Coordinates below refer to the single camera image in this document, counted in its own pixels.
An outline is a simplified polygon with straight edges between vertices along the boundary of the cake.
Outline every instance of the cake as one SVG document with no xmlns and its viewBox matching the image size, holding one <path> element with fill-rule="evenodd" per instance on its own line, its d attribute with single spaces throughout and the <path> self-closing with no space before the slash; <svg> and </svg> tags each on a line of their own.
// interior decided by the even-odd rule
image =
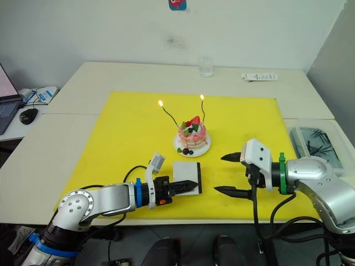
<svg viewBox="0 0 355 266">
<path fill-rule="evenodd" d="M 179 126 L 179 144 L 178 152 L 184 155 L 194 154 L 194 150 L 203 148 L 208 145 L 207 132 L 205 125 L 200 121 L 200 117 L 196 116 L 190 121 L 182 122 Z"/>
</svg>

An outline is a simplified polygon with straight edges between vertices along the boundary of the white plate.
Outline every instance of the white plate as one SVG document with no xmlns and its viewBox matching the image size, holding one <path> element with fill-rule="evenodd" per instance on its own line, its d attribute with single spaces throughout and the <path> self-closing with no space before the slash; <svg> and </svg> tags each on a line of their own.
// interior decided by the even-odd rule
<svg viewBox="0 0 355 266">
<path fill-rule="evenodd" d="M 191 157 L 191 158 L 201 156 L 202 154 L 205 154 L 211 147 L 211 137 L 208 133 L 206 134 L 206 141 L 207 141 L 207 145 L 204 145 L 204 146 L 196 148 L 196 149 L 189 149 L 194 152 L 194 154 L 192 154 L 192 155 L 190 155 L 190 154 L 185 155 L 182 152 L 180 152 L 179 154 L 184 157 Z M 173 144 L 174 144 L 175 151 L 178 148 L 184 147 L 184 145 L 180 142 L 179 134 L 175 135 Z"/>
</svg>

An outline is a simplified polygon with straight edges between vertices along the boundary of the yellow mat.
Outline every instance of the yellow mat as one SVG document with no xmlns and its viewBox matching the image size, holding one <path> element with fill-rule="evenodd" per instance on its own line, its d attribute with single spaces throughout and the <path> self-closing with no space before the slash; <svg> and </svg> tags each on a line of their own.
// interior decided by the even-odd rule
<svg viewBox="0 0 355 266">
<path fill-rule="evenodd" d="M 276 100 L 205 96 L 205 125 L 212 145 L 200 157 L 185 158 L 173 148 L 177 128 L 158 105 L 159 99 L 178 124 L 196 115 L 202 117 L 198 95 L 112 92 L 62 195 L 86 185 L 121 183 L 133 166 L 147 165 L 157 151 L 166 157 L 159 176 L 169 175 L 171 181 L 173 161 L 200 162 L 203 193 L 175 196 L 172 204 L 150 210 L 142 207 L 129 213 L 128 218 L 251 219 L 251 201 L 214 190 L 223 185 L 250 188 L 245 167 L 220 158 L 241 151 L 253 137 L 270 148 L 274 161 L 278 161 L 280 152 L 287 159 L 295 158 Z M 137 177 L 144 182 L 144 170 L 135 170 L 128 181 L 135 182 Z M 273 208 L 285 198 L 276 189 L 259 189 L 260 219 L 269 219 Z M 311 201 L 299 192 L 295 200 L 280 209 L 277 218 L 305 215 L 317 217 Z"/>
</svg>

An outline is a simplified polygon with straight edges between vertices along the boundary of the laptop screen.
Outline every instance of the laptop screen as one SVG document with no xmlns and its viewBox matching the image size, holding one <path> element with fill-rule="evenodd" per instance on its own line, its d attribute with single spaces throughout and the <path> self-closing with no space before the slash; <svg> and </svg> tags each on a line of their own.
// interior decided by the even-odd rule
<svg viewBox="0 0 355 266">
<path fill-rule="evenodd" d="M 0 99 L 18 98 L 19 95 L 0 65 Z"/>
</svg>

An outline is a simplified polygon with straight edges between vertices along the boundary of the strawberry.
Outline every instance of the strawberry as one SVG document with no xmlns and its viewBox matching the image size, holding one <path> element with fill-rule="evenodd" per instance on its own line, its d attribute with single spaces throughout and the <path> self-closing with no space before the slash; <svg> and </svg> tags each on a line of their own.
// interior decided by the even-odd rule
<svg viewBox="0 0 355 266">
<path fill-rule="evenodd" d="M 189 122 L 189 126 L 191 126 L 192 124 L 200 124 L 200 117 L 199 116 L 195 116 L 194 118 L 192 118 Z"/>
</svg>

